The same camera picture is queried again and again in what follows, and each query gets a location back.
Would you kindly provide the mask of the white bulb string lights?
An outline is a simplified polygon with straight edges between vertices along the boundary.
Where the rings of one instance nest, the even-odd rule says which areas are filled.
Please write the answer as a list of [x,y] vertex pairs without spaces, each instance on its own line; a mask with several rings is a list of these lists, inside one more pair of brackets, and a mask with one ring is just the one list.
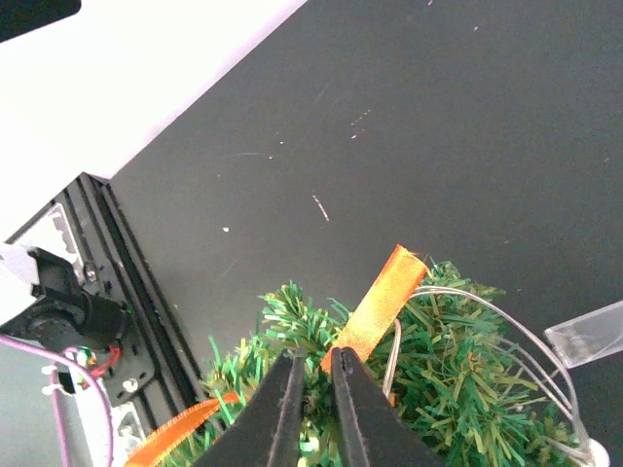
[[418,288],[373,351],[400,418],[448,466],[610,466],[561,359],[472,290]]

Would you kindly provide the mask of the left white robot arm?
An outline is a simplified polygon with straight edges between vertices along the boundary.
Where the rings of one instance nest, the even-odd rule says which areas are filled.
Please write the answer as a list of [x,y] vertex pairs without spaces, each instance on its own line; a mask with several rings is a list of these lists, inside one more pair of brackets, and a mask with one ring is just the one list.
[[106,350],[129,317],[122,306],[86,291],[65,259],[34,247],[1,245],[1,333],[60,352],[69,346]]

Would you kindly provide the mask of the small green christmas tree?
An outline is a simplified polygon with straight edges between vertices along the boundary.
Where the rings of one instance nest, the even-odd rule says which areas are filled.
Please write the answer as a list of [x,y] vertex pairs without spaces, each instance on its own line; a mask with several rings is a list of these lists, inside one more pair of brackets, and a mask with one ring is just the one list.
[[[571,401],[524,350],[504,336],[492,301],[499,290],[462,277],[444,262],[368,357],[375,380],[393,370],[390,392],[406,425],[450,466],[580,466],[585,440],[572,426]],[[288,283],[264,298],[265,329],[217,356],[203,388],[213,409],[200,434],[165,456],[166,466],[190,466],[240,415],[278,353],[305,349],[307,389],[300,436],[302,466],[337,466],[330,416],[330,379],[321,361],[351,312],[340,303],[314,306]]]

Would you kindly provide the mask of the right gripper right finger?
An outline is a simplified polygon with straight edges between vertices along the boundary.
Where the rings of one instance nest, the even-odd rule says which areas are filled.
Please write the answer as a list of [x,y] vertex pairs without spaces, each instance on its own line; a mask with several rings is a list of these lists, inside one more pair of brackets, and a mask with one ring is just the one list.
[[350,347],[331,352],[338,447],[345,466],[441,466],[399,419],[396,410]]

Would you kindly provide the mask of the orange ribbon bow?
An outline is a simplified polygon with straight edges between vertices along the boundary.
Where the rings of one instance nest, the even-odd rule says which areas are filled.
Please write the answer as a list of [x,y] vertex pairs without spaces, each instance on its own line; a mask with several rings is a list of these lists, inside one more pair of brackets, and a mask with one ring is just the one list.
[[[397,245],[335,345],[350,347],[360,360],[367,360],[426,273],[421,260]],[[229,404],[244,405],[247,400],[239,391],[230,391],[194,405],[149,435],[128,457],[127,466],[158,465],[212,415]]]

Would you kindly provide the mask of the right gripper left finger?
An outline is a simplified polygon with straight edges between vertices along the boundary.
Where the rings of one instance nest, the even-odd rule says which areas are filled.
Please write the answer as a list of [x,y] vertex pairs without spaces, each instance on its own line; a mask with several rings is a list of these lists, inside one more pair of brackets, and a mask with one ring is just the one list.
[[300,457],[305,356],[283,353],[200,467],[295,466]]

